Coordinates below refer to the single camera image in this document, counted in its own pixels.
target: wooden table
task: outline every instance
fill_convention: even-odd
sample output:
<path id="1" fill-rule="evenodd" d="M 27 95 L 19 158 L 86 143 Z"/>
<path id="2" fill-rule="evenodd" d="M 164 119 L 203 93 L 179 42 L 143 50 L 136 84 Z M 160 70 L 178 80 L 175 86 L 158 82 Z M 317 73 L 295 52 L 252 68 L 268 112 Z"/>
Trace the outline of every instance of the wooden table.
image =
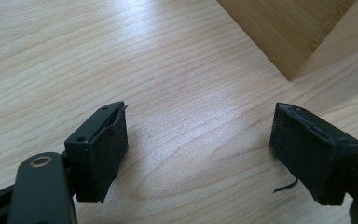
<path id="1" fill-rule="evenodd" d="M 130 148 L 79 223 L 350 223 L 269 151 L 277 102 L 358 138 L 358 53 L 288 82 L 215 1 L 0 1 L 0 189 L 124 100 Z"/>

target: light wood tabletop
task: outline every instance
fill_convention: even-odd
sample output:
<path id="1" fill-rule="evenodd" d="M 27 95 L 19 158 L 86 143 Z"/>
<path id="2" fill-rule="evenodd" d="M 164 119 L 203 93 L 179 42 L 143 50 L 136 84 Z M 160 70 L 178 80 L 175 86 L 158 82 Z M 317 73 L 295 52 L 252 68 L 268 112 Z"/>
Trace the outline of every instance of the light wood tabletop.
<path id="1" fill-rule="evenodd" d="M 129 151 L 79 223 L 350 223 L 269 151 L 275 104 L 358 139 L 358 52 L 288 82 L 214 0 L 0 1 L 0 189 L 98 107 L 125 101 Z"/>

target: wood grain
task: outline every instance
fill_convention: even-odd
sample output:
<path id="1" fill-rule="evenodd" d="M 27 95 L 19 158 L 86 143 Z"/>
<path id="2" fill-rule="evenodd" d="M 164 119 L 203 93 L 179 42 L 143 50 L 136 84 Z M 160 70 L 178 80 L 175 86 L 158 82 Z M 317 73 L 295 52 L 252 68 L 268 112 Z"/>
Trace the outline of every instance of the wood grain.
<path id="1" fill-rule="evenodd" d="M 358 51 L 358 0 L 218 0 L 289 79 Z"/>
<path id="2" fill-rule="evenodd" d="M 292 83 L 215 1 L 0 1 L 0 189 L 124 100 L 130 149 L 79 223 L 350 223 L 269 152 L 277 102 L 358 138 L 358 52 Z"/>

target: wooden block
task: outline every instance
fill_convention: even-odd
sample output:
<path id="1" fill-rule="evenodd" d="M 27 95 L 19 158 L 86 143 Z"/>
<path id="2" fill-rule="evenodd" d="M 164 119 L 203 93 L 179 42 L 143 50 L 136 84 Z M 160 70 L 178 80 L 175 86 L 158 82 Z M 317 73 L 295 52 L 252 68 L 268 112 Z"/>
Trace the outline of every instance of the wooden block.
<path id="1" fill-rule="evenodd" d="M 292 80 L 358 51 L 358 0 L 218 0 Z"/>

